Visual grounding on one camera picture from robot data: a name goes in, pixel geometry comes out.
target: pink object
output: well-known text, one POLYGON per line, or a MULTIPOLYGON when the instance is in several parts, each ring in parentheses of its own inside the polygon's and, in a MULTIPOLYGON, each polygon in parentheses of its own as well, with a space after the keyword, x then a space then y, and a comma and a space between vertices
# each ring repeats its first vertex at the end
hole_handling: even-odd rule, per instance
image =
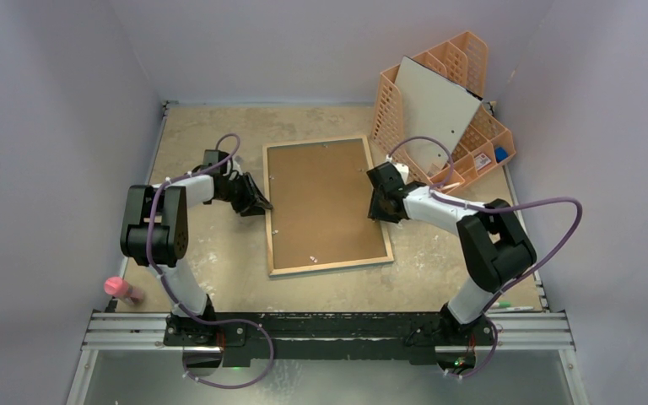
POLYGON ((111 277, 103 286, 105 293, 129 305, 138 305, 145 299, 145 293, 120 277, 111 277))

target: white wall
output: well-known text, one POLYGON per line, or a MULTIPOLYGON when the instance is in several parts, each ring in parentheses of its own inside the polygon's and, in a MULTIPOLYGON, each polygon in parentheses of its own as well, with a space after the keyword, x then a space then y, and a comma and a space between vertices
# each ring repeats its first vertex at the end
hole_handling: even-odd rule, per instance
POLYGON ((159 95, 215 103, 373 102, 378 72, 464 30, 494 100, 552 0, 111 0, 159 95))
MULTIPOLYGON (((648 2, 555 2, 500 107, 520 199, 571 195, 586 210, 541 275, 591 403, 648 403, 648 2)), ((540 251, 571 211, 525 213, 540 251)))
POLYGON ((158 125, 106 0, 0 1, 0 404, 65 402, 158 125))

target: blue object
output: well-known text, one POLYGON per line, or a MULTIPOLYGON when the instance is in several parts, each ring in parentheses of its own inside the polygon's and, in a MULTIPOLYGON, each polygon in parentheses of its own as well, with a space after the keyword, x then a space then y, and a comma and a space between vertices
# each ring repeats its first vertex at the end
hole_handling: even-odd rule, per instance
POLYGON ((500 163, 508 157, 508 152, 503 147, 496 146, 495 149, 495 163, 500 163))

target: orange basket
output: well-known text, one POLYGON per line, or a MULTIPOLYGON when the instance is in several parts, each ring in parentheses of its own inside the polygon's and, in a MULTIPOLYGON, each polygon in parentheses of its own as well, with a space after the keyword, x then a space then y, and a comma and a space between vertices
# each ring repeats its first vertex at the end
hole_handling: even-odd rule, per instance
MULTIPOLYGON (((483 97, 488 46, 472 32, 466 31, 419 53, 412 59, 483 97)), ((399 66, 381 72, 374 108, 374 126, 369 136, 371 142, 385 154, 405 138, 403 101, 401 92, 394 84, 399 66)), ((470 186, 492 169, 508 163, 515 154, 516 149, 510 130, 493 118, 482 106, 478 107, 461 140, 452 151, 454 171, 443 187, 455 183, 458 185, 446 188, 443 192, 453 193, 470 186), (505 149, 508 157, 496 162, 494 150, 499 146, 505 149), (475 157, 480 154, 486 154, 491 161, 487 165, 476 168, 475 157)), ((429 176, 413 162, 405 148, 399 148, 392 158, 395 162, 408 166, 409 177, 412 180, 426 184, 443 180, 449 170, 446 165, 438 173, 429 176)))

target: wooden tabletop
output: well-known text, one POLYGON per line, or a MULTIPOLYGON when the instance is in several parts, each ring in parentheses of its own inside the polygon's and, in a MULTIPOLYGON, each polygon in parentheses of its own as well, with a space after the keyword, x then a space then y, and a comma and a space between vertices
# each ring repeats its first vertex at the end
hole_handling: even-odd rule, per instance
MULTIPOLYGON (((241 166, 262 188, 262 145, 282 141, 367 135, 370 106, 175 107, 165 123, 150 181, 178 176, 202 163, 228 132, 242 139, 241 166)), ((222 149, 234 147, 231 140, 222 149)), ((383 154, 371 145, 374 163, 383 154)), ((505 173, 495 169, 457 197, 510 202, 505 173)), ((330 273, 270 278, 264 217, 241 218, 226 202, 191 208, 185 259, 216 311, 437 311, 467 277, 458 238, 418 221, 387 224, 394 263, 330 273)), ((139 307, 121 312, 168 312, 165 292, 145 267, 129 260, 125 279, 145 290, 139 307)), ((506 293, 515 306, 540 308, 532 278, 506 293)))

